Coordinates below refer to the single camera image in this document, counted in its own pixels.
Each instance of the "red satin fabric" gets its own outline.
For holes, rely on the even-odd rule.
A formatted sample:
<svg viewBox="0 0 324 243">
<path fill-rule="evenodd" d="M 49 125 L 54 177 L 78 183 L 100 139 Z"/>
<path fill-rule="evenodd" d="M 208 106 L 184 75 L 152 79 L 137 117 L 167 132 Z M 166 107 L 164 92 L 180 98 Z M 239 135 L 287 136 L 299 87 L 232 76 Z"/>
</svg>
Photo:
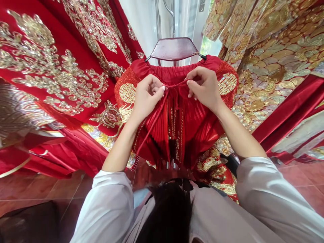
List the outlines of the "red satin fabric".
<svg viewBox="0 0 324 243">
<path fill-rule="evenodd" d="M 254 131 L 254 138 L 269 155 L 271 149 L 309 117 L 323 100 L 324 79 L 310 74 Z"/>
<path fill-rule="evenodd" d="M 42 173 L 59 179 L 70 177 L 76 170 L 83 170 L 94 177 L 101 169 L 108 155 L 82 128 L 78 130 L 61 129 L 64 137 L 45 137 L 28 134 L 22 147 L 30 153 L 15 146 L 0 150 L 0 174 L 30 160 L 17 173 Z"/>
<path fill-rule="evenodd" d="M 209 149 L 224 133 L 217 117 L 207 107 L 194 98 L 188 98 L 189 88 L 184 79 L 197 66 L 214 70 L 218 80 L 224 74 L 235 75 L 235 87 L 222 96 L 231 108 L 238 85 L 237 73 L 226 62 L 210 55 L 207 60 L 183 67 L 151 66 L 137 60 L 116 83 L 115 95 L 119 108 L 130 105 L 122 98 L 125 95 L 122 85 L 136 87 L 144 77 L 153 74 L 168 87 L 154 111 L 140 125 L 133 145 L 137 155 L 157 168 L 162 166 L 161 159 L 174 159 L 177 164 L 193 169 L 198 155 Z"/>
</svg>

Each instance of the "red velvet fabric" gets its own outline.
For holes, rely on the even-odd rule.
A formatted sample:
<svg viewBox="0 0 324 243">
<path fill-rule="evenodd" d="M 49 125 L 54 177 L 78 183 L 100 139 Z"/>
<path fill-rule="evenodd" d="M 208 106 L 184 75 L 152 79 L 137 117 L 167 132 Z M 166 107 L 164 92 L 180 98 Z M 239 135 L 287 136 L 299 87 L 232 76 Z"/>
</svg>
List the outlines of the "red velvet fabric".
<svg viewBox="0 0 324 243">
<path fill-rule="evenodd" d="M 48 42 L 48 39 L 50 38 L 50 35 L 53 37 L 54 43 L 52 43 L 50 46 L 52 49 L 52 54 L 50 52 L 47 52 L 46 55 L 48 55 L 48 58 L 55 59 L 57 58 L 57 69 L 61 68 L 61 71 L 65 71 L 65 69 L 62 66 L 62 63 L 64 61 L 63 56 L 66 55 L 66 51 L 70 51 L 72 56 L 75 58 L 74 62 L 75 65 L 81 69 L 84 74 L 86 74 L 86 70 L 93 69 L 96 73 L 101 75 L 102 73 L 106 72 L 106 80 L 107 80 L 107 90 L 99 91 L 100 96 L 100 102 L 97 107 L 86 107 L 82 105 L 81 107 L 84 109 L 79 114 L 74 115 L 73 117 L 80 121 L 78 123 L 78 126 L 82 123 L 89 123 L 94 126 L 98 126 L 99 123 L 93 120 L 90 120 L 91 118 L 94 118 L 94 114 L 101 114 L 105 111 L 106 106 L 105 102 L 110 101 L 113 105 L 116 104 L 115 97 L 114 97 L 114 84 L 116 83 L 118 77 L 116 75 L 112 75 L 111 72 L 121 72 L 123 68 L 127 68 L 129 64 L 132 62 L 132 60 L 138 59 L 137 52 L 142 52 L 142 49 L 138 43 L 138 41 L 135 39 L 131 39 L 131 37 L 128 35 L 128 21 L 123 13 L 123 10 L 119 4 L 118 1 L 102 1 L 103 4 L 100 5 L 97 0 L 93 1 L 93 4 L 95 5 L 96 12 L 90 10 L 90 3 L 88 5 L 84 4 L 83 2 L 76 2 L 75 4 L 78 4 L 79 11 L 71 11 L 68 10 L 69 5 L 72 3 L 69 0 L 64 1 L 47 1 L 47 0 L 30 0 L 30 1 L 23 1 L 23 0 L 13 0 L 13 1 L 2 1 L 0 4 L 0 21 L 5 22 L 9 25 L 9 32 L 17 32 L 22 34 L 22 40 L 28 40 L 26 34 L 24 31 L 22 31 L 15 18 L 8 13 L 8 10 L 12 10 L 19 14 L 21 17 L 23 15 L 28 15 L 31 18 L 35 18 L 35 16 L 39 16 L 42 23 L 48 28 L 48 32 L 44 31 L 43 29 L 40 29 L 40 25 L 34 25 L 34 28 L 30 28 L 30 36 L 34 35 L 35 39 L 41 39 L 44 38 L 44 43 Z M 106 11 L 105 8 L 110 7 L 111 12 Z M 108 22 L 105 18 L 100 18 L 100 14 L 98 13 L 98 9 L 101 9 L 104 14 L 108 16 L 107 19 L 109 19 L 110 22 Z M 91 18 L 89 18 L 89 22 L 86 19 L 86 15 L 91 15 Z M 92 34 L 92 41 L 93 43 L 89 43 L 89 41 L 86 40 L 85 36 L 80 34 L 80 31 L 76 28 L 76 25 L 79 26 L 79 28 L 82 31 L 85 31 L 89 34 L 89 31 L 93 31 Z M 111 50 L 106 47 L 102 42 L 102 40 L 99 39 L 100 31 L 107 33 L 107 31 L 114 33 L 114 36 L 107 36 L 106 42 L 111 43 L 111 46 L 114 46 Z M 106 59 L 105 62 L 109 62 L 108 69 L 104 70 L 103 67 L 100 65 L 100 62 L 96 56 L 96 54 L 89 48 L 89 46 L 98 45 L 98 49 L 96 50 L 97 53 L 102 53 L 103 58 Z M 46 43 L 43 47 L 45 50 L 48 48 L 48 43 Z M 0 45 L 0 49 L 4 50 L 8 53 L 10 53 L 12 56 L 15 57 L 14 51 L 15 48 L 13 48 L 11 45 Z M 25 59 L 24 54 L 21 54 L 19 56 L 21 60 Z M 47 97 L 52 97 L 54 99 L 59 99 L 61 102 L 66 102 L 67 105 L 76 106 L 77 100 L 69 99 L 69 95 L 63 95 L 62 91 L 68 90 L 66 87 L 69 84 L 72 84 L 72 81 L 69 81 L 68 84 L 60 84 L 59 90 L 60 92 L 47 92 L 46 88 L 41 88 L 40 85 L 37 87 L 32 87 L 31 85 L 26 86 L 24 84 L 20 84 L 17 82 L 14 82 L 13 79 L 16 78 L 26 78 L 26 74 L 30 75 L 31 77 L 47 77 L 49 79 L 54 80 L 54 75 L 49 75 L 47 71 L 45 72 L 38 72 L 38 64 L 36 64 L 36 61 L 33 60 L 33 58 L 29 58 L 29 61 L 35 65 L 36 71 L 26 72 L 23 70 L 14 70 L 10 65 L 8 68 L 2 68 L 0 69 L 0 77 L 2 77 L 4 80 L 14 84 L 16 87 L 18 87 L 20 90 L 23 90 L 27 93 L 32 94 L 33 96 L 40 99 L 40 103 L 42 103 L 43 100 L 45 100 Z M 39 57 L 40 59 L 44 60 L 44 66 L 46 66 L 48 61 L 45 58 L 45 53 L 42 53 Z M 81 82 L 80 80 L 81 76 L 76 76 L 76 80 L 78 82 Z M 98 83 L 96 80 L 93 80 L 91 77 L 89 80 L 87 80 L 89 83 L 89 87 L 97 88 Z M 79 94 L 82 94 L 84 96 L 87 96 L 87 94 L 84 94 L 86 92 L 84 89 L 79 89 Z M 63 116 L 60 111 L 54 109 L 54 113 L 50 112 L 50 114 L 57 119 L 57 121 L 67 124 L 69 126 L 71 123 L 73 123 L 73 120 L 71 122 L 68 121 L 70 116 Z M 114 136 L 116 135 L 119 127 L 118 125 L 114 127 L 109 126 L 99 126 L 99 129 L 102 130 L 105 134 L 108 136 Z"/>
<path fill-rule="evenodd" d="M 254 131 L 253 136 L 269 155 L 271 149 L 303 119 L 313 114 L 323 100 L 324 79 L 309 75 Z"/>
<path fill-rule="evenodd" d="M 225 74 L 234 77 L 232 90 L 222 95 L 231 108 L 238 85 L 237 73 L 226 62 L 210 55 L 206 60 L 183 67 L 151 66 L 137 60 L 116 83 L 119 108 L 133 107 L 132 101 L 125 101 L 125 96 L 134 95 L 137 83 L 148 74 L 155 75 L 168 87 L 155 110 L 140 125 L 133 145 L 137 155 L 157 168 L 162 166 L 161 159 L 174 159 L 177 164 L 193 169 L 198 155 L 209 149 L 224 133 L 217 117 L 207 107 L 194 98 L 188 98 L 189 88 L 184 79 L 197 66 L 214 70 L 218 80 Z M 133 87 L 132 91 L 125 91 L 125 85 Z"/>
</svg>

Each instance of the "red garment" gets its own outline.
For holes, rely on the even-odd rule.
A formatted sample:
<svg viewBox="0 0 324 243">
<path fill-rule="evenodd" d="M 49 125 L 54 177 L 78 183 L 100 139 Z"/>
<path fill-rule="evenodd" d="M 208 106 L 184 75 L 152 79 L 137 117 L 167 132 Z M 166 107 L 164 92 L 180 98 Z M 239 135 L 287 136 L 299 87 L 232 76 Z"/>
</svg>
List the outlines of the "red garment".
<svg viewBox="0 0 324 243">
<path fill-rule="evenodd" d="M 222 99 L 231 108 L 238 76 L 230 65 L 215 56 L 208 55 L 206 60 L 183 67 L 151 66 L 137 60 L 116 83 L 115 96 L 122 115 L 131 112 L 135 87 L 148 74 L 155 75 L 168 87 L 164 98 L 140 125 L 133 144 L 135 153 L 152 166 L 160 168 L 161 159 L 174 159 L 177 164 L 193 169 L 198 155 L 224 133 L 217 117 L 207 107 L 188 98 L 189 88 L 184 79 L 197 66 L 216 72 Z"/>
<path fill-rule="evenodd" d="M 0 177 L 10 170 L 16 172 L 15 168 L 19 168 L 17 173 L 42 173 L 59 179 L 68 178 L 72 172 L 81 169 L 94 177 L 108 155 L 107 150 L 82 128 L 59 131 L 64 137 L 29 133 L 21 143 L 22 149 L 14 145 L 1 149 Z"/>
<path fill-rule="evenodd" d="M 324 108 L 324 79 L 310 74 L 253 133 L 267 153 L 302 120 Z"/>
<path fill-rule="evenodd" d="M 65 125 L 73 116 L 117 134 L 114 84 L 144 56 L 118 1 L 2 1 L 0 32 L 4 80 Z"/>
</svg>

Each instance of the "white curtain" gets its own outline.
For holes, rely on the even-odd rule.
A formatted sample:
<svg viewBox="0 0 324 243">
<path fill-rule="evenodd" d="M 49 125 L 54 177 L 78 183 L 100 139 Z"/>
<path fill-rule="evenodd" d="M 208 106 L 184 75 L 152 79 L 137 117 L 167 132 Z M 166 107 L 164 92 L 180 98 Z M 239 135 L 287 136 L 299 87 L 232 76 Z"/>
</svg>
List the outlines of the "white curtain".
<svg viewBox="0 0 324 243">
<path fill-rule="evenodd" d="M 168 8 L 174 13 L 174 25 L 172 15 L 168 12 L 163 0 L 119 1 L 147 57 L 151 54 L 160 38 L 173 37 L 173 27 L 175 37 L 189 37 L 196 48 L 199 51 L 201 50 L 203 41 L 201 32 L 208 16 L 210 0 L 165 0 Z M 201 11 L 201 2 L 205 3 L 203 11 Z M 218 45 L 216 42 L 211 44 L 214 49 Z M 179 61 L 178 65 L 184 66 L 196 63 L 199 58 L 196 55 Z M 149 63 L 158 65 L 157 60 L 154 58 L 151 58 Z M 162 61 L 161 65 L 172 66 L 173 62 Z"/>
</svg>

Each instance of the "red wedding dress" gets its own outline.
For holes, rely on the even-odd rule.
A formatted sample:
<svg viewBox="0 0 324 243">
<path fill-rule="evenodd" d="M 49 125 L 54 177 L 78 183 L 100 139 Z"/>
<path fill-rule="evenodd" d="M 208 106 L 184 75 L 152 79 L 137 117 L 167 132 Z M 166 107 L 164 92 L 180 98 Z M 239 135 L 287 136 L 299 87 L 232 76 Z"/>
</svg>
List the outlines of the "red wedding dress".
<svg viewBox="0 0 324 243">
<path fill-rule="evenodd" d="M 174 159 L 177 164 L 193 169 L 199 154 L 212 147 L 224 133 L 207 107 L 188 98 L 189 88 L 184 79 L 197 66 L 216 72 L 222 99 L 231 108 L 238 76 L 230 65 L 215 56 L 208 55 L 206 60 L 182 67 L 151 66 L 144 60 L 136 60 L 116 83 L 115 97 L 123 122 L 133 108 L 135 87 L 144 77 L 153 74 L 168 87 L 155 110 L 140 125 L 133 144 L 135 153 L 152 166 L 161 168 L 161 160 Z"/>
</svg>

